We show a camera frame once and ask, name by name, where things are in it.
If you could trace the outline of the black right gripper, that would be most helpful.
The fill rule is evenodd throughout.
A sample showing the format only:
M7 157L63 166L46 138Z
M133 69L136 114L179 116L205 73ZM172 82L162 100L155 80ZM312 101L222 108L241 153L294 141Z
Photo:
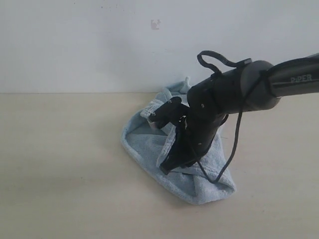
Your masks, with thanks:
M214 73L187 93L186 130L175 129L175 140L159 168L164 175L177 168L190 168L209 151L228 114L238 113L243 101L242 68Z

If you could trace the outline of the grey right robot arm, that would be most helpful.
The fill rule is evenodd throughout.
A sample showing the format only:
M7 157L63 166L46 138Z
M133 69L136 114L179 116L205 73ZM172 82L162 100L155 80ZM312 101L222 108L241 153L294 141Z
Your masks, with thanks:
M174 143L160 164L164 174L198 163L230 114L269 110L282 97L319 90L317 54L278 65L251 59L231 62L213 51L202 51L197 59L212 75L188 90L187 105L172 98L163 106L164 123L176 127Z

